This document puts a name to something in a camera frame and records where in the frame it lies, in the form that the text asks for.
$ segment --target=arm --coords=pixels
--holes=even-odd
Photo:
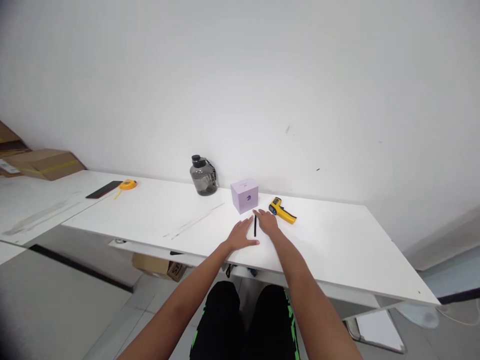
[[[308,358],[362,360],[354,341],[315,281],[304,258],[279,229],[277,218],[268,211],[253,212],[280,259]]]
[[[252,219],[251,216],[235,224],[227,240],[178,285],[118,360],[167,360],[170,357],[225,259],[232,251],[259,244],[246,237]]]

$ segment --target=power cord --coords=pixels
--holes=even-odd
[[[466,325],[466,326],[477,326],[478,324],[480,324],[480,302],[479,302],[479,299],[476,299],[475,303],[476,303],[476,311],[478,313],[478,319],[474,323],[467,323],[467,322],[462,322],[462,321],[459,321],[457,319],[454,319],[453,317],[448,316],[447,314],[445,314],[443,311],[441,311],[438,308],[437,308],[437,311],[440,314],[442,314],[444,317],[446,317],[447,319],[450,319],[450,320],[452,320],[456,323]]]

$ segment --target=lavender gift box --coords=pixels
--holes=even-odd
[[[252,179],[245,179],[230,185],[233,205],[240,214],[259,205],[259,184]]]

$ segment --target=water bottle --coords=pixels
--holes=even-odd
[[[190,175],[196,192],[202,196],[212,195],[216,192],[219,187],[217,185],[217,173],[210,161],[200,157],[200,155],[193,155],[191,163]]]

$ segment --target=black phone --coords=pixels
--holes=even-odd
[[[99,188],[97,191],[92,192],[90,195],[85,196],[85,199],[100,199],[103,195],[111,192],[113,189],[118,187],[123,181],[112,181],[107,185]]]

